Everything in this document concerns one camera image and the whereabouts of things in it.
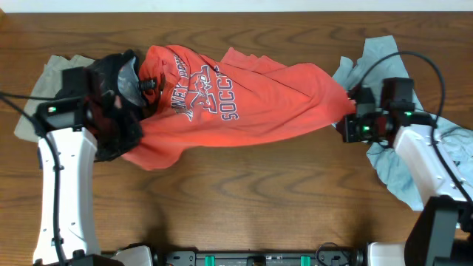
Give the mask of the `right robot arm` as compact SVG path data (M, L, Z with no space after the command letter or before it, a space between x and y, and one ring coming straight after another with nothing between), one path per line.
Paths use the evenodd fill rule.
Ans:
M456 239L455 231L472 233L472 190L434 130L432 116L415 109L414 82L386 78L380 100L357 84L348 93L355 112L337 124L345 143L386 141L406 163L421 196L423 210L404 243L367 246L366 265L471 265L472 238Z

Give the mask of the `light blue t-shirt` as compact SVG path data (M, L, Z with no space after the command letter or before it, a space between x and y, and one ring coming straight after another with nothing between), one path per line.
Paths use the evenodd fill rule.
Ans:
M392 36L368 38L357 62L341 58L335 81L350 91L357 85L370 88L376 106L381 106L383 83L405 78L408 73ZM367 152L380 179L414 211L421 211L430 198L448 196L458 202L472 201L472 131L439 114L429 114L421 125L413 120L424 114L421 102L402 112L408 120L395 127L392 147L372 143Z

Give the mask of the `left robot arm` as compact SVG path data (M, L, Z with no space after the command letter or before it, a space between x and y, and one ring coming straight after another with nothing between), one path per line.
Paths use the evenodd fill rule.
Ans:
M34 265L118 265L102 255L95 234L92 175L101 144L120 137L112 91L85 67L66 69L63 87L77 96L38 105L43 172L41 227Z

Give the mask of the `red soccer t-shirt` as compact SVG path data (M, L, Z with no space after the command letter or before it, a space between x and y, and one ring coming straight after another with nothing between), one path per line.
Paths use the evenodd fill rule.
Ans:
M189 148L271 143L329 126L355 111L344 88L312 63L285 66L229 49L215 61L180 45L150 47L141 79L156 111L125 159L168 168Z

